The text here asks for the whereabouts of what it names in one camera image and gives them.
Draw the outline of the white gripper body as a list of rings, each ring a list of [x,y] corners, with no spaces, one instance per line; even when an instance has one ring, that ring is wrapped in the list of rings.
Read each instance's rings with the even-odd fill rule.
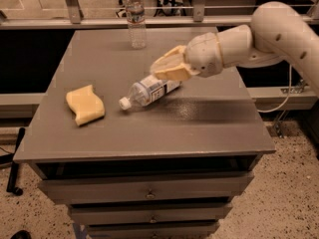
[[[223,64],[217,35],[205,33],[193,38],[186,45],[185,60],[199,77],[220,74]]]

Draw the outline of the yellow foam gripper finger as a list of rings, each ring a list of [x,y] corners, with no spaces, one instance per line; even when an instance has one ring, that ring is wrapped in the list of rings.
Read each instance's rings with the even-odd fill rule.
[[[156,69],[153,75],[160,80],[187,81],[191,77],[199,74],[199,71],[193,70],[189,64],[181,63],[172,68]]]
[[[153,62],[150,72],[153,73],[153,71],[156,69],[172,68],[184,63],[184,51],[185,46],[183,45],[172,48],[155,62]]]

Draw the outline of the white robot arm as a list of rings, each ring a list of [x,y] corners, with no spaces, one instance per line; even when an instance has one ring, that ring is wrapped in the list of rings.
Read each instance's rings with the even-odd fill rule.
[[[150,73],[160,80],[211,77],[233,66],[258,68],[288,62],[319,96],[319,37],[290,6],[260,5],[249,25],[194,37],[158,58]]]

